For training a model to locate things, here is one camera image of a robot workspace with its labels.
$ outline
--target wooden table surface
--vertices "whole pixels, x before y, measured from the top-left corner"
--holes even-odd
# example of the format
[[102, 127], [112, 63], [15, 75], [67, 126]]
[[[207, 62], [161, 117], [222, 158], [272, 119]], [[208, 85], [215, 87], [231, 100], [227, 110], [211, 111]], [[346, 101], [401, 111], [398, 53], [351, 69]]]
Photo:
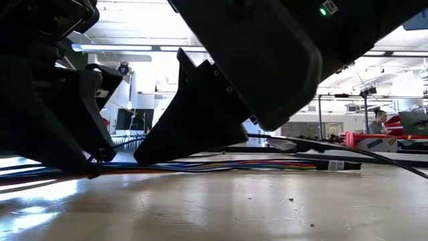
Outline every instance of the wooden table surface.
[[2, 240], [428, 240], [428, 181], [391, 166], [114, 175], [1, 192]]

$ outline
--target green led light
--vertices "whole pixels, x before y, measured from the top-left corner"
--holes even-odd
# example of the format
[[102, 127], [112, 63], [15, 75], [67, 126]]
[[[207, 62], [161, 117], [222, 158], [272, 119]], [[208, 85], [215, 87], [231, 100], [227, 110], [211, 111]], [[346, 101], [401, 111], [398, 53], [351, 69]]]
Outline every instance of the green led light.
[[320, 13], [323, 16], [327, 16], [327, 10], [325, 10], [324, 8], [320, 7]]

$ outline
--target pole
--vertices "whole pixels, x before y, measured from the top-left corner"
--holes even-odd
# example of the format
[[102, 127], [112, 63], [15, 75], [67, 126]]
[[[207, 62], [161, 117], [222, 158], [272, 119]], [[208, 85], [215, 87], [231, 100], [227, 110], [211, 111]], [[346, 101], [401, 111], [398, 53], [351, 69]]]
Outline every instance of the pole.
[[368, 110], [367, 110], [367, 95], [362, 95], [364, 98], [364, 119], [366, 121], [366, 134], [368, 134]]
[[320, 136], [318, 137], [318, 140], [322, 139], [322, 116], [321, 116], [321, 94], [318, 96], [318, 121], [319, 121], [319, 128], [320, 128]]

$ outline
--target cable label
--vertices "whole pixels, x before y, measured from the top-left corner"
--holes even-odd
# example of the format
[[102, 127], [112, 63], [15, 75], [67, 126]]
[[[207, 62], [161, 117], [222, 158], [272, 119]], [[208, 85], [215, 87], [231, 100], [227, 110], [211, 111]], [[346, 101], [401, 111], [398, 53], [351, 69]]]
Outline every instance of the cable label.
[[329, 171], [343, 171], [345, 166], [344, 161], [328, 161], [328, 169]]

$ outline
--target person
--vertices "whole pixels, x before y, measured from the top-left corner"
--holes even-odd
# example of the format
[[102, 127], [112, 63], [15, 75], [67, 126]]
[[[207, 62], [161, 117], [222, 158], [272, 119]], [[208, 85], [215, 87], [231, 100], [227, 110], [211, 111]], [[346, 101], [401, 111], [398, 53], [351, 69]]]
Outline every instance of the person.
[[383, 123], [387, 121], [387, 117], [388, 115], [385, 111], [375, 109], [374, 121], [369, 124], [367, 134], [388, 134], [388, 131], [383, 126]]

